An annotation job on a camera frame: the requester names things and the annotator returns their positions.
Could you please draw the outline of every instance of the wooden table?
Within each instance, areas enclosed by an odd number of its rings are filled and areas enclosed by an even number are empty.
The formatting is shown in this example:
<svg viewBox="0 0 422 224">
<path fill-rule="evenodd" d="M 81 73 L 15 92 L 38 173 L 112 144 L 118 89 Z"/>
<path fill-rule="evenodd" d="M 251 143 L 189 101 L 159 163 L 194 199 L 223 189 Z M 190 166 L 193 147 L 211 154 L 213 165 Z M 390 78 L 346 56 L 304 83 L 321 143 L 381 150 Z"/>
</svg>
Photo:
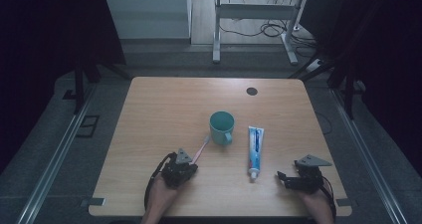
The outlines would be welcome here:
<svg viewBox="0 0 422 224">
<path fill-rule="evenodd" d="M 247 88 L 258 94 L 250 96 Z M 210 141 L 196 174 L 166 216 L 307 216 L 276 172 L 297 176 L 295 159 L 307 154 L 333 163 L 304 84 L 299 80 L 135 78 L 117 123 L 94 197 L 95 216 L 141 216 L 148 179 L 169 152 L 182 147 L 192 157 L 209 133 L 209 116 L 230 112 L 233 143 Z M 265 129 L 261 173 L 248 174 L 248 126 Z M 346 198 L 334 166 L 321 167 L 336 199 Z M 338 216 L 351 213 L 337 207 Z"/>
</svg>

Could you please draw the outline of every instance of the black curtain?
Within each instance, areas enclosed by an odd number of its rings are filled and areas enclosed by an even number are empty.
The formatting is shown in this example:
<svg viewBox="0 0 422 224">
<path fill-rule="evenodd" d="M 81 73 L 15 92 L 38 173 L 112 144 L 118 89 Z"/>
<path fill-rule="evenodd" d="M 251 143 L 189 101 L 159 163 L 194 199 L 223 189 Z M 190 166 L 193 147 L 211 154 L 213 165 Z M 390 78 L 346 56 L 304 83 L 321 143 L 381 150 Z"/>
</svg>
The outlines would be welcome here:
<svg viewBox="0 0 422 224">
<path fill-rule="evenodd" d="M 421 14 L 421 0 L 385 0 L 358 48 L 356 63 L 368 109 L 422 175 Z"/>
<path fill-rule="evenodd" d="M 56 79 L 81 62 L 125 64 L 106 0 L 0 0 L 0 171 L 37 122 Z"/>
</svg>

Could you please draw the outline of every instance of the toothbrush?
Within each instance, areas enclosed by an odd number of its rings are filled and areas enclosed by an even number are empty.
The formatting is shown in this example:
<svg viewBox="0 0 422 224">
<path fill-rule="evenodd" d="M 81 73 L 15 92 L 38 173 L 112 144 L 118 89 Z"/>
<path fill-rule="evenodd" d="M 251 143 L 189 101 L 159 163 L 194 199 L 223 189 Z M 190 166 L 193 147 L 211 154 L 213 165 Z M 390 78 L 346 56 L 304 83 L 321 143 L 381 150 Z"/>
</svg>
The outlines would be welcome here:
<svg viewBox="0 0 422 224">
<path fill-rule="evenodd" d="M 205 145 L 207 145 L 209 141 L 210 141 L 210 136 L 207 135 L 204 138 L 204 143 L 202 143 L 201 148 L 199 148 L 199 150 L 196 152 L 195 156 L 193 157 L 193 160 L 189 164 L 194 164 L 196 160 L 198 160 L 198 157 L 201 155 L 202 150 L 204 149 Z"/>
</svg>

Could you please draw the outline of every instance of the hand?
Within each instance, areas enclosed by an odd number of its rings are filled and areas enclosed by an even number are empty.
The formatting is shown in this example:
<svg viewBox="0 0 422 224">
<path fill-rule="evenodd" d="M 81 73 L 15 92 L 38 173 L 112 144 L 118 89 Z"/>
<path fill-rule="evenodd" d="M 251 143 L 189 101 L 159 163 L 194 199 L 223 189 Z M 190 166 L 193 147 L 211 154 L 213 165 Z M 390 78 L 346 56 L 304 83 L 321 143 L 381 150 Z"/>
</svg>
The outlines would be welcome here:
<svg viewBox="0 0 422 224">
<path fill-rule="evenodd" d="M 326 181 L 323 182 L 326 190 L 330 190 Z M 308 194 L 302 191 L 296 191 L 298 196 L 304 202 L 310 215 L 318 224 L 333 224 L 331 209 L 329 208 L 328 198 L 319 189 L 313 194 Z"/>
<path fill-rule="evenodd" d="M 158 173 L 149 191 L 149 200 L 141 224 L 158 223 L 164 212 L 173 204 L 182 187 L 183 185 L 177 189 L 167 187 L 161 173 Z"/>
</svg>

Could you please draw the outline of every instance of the teal cup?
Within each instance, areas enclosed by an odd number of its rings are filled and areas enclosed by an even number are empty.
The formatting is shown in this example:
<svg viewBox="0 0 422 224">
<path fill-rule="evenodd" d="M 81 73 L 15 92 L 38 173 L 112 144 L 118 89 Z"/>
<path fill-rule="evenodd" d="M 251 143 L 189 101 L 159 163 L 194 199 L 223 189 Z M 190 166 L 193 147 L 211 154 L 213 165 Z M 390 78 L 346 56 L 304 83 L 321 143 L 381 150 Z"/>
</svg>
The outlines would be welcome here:
<svg viewBox="0 0 422 224">
<path fill-rule="evenodd" d="M 210 132 L 212 140 L 220 145 L 232 143 L 232 132 L 235 119 L 228 112 L 214 112 L 210 117 Z"/>
</svg>

